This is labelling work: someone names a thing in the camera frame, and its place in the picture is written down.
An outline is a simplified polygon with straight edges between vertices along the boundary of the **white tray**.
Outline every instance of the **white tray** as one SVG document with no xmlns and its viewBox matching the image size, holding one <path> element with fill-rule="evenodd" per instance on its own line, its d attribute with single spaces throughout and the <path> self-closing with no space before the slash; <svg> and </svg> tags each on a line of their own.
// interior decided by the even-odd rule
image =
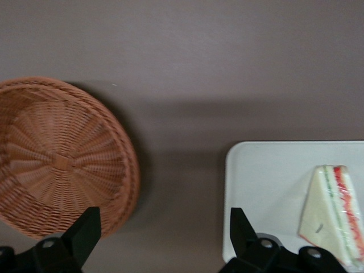
<svg viewBox="0 0 364 273">
<path fill-rule="evenodd" d="M 364 141 L 242 142 L 226 159 L 225 262 L 235 257 L 230 209 L 242 208 L 257 233 L 280 239 L 297 253 L 309 245 L 297 234 L 312 172 L 317 165 L 345 165 L 364 211 Z"/>
</svg>

